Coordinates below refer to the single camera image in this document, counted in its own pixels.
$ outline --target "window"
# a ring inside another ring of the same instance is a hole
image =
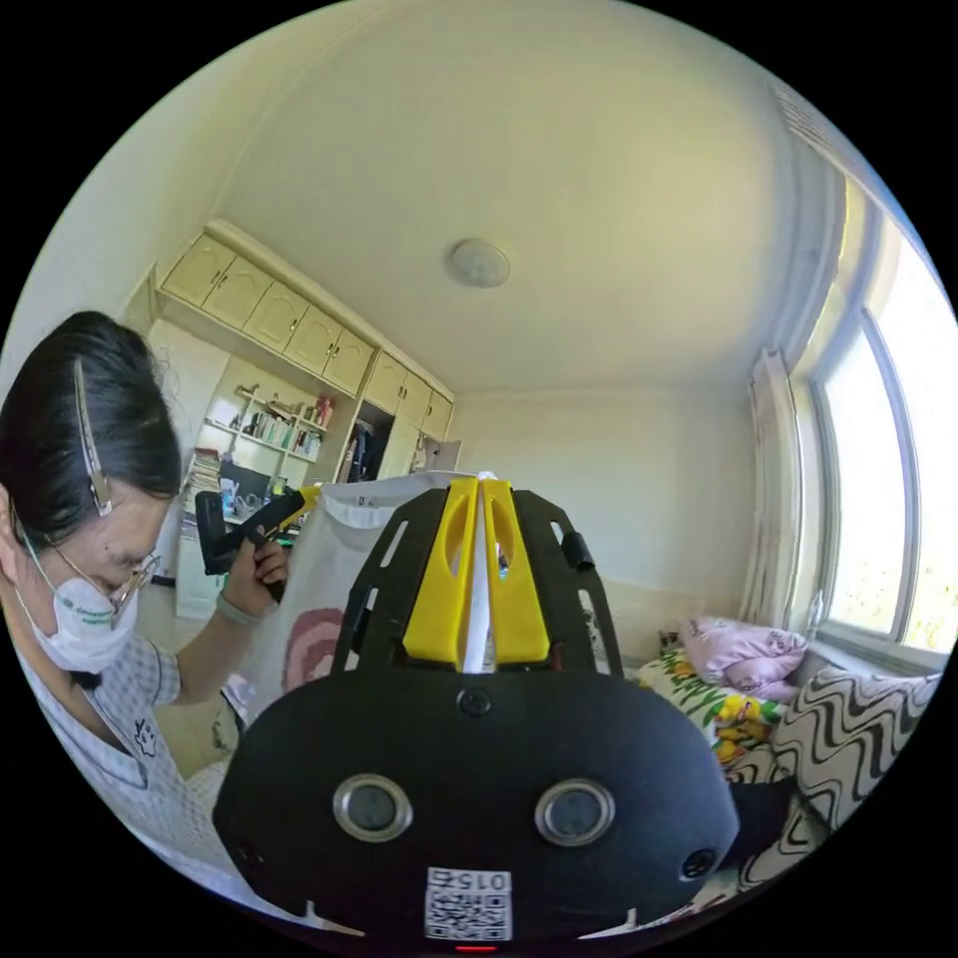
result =
[[[888,635],[901,582],[905,488],[895,420],[878,363],[861,330],[824,381],[824,393],[838,478],[829,617]]]
[[[918,466],[920,541],[902,642],[949,653],[958,632],[958,326],[907,242],[875,321],[901,383]]]
[[[924,259],[883,228],[869,293],[812,377],[828,517],[821,633],[928,665],[958,633],[958,325]]]

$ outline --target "woman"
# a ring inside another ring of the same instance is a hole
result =
[[[154,706],[214,697],[286,577],[276,543],[244,543],[217,610],[177,656],[137,633],[181,450],[142,338],[81,312],[27,358],[0,410],[0,602],[57,738],[117,816],[179,871],[256,898],[178,773]]]

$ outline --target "hand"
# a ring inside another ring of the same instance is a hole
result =
[[[262,526],[258,529],[262,535]],[[264,583],[285,582],[286,554],[277,542],[254,546],[243,539],[223,596],[232,606],[250,616],[262,616],[275,604]]]

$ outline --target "black screw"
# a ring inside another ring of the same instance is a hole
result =
[[[479,719],[492,708],[492,701],[481,689],[463,689],[457,701],[471,719]]]
[[[255,848],[243,845],[238,852],[239,860],[249,868],[262,868],[266,862]]]
[[[682,865],[683,878],[701,878],[716,863],[716,854],[710,848],[694,851]]]

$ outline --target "white cloth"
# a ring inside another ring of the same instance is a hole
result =
[[[491,473],[484,477],[493,478]],[[447,489],[460,473],[423,472],[377,482],[322,487],[289,561],[279,608],[259,627],[238,672],[231,702],[252,722],[280,696],[328,674],[343,611],[356,576],[397,508],[429,489]],[[485,562],[473,579],[465,665],[482,670],[489,637]],[[347,668],[355,666],[350,653]]]

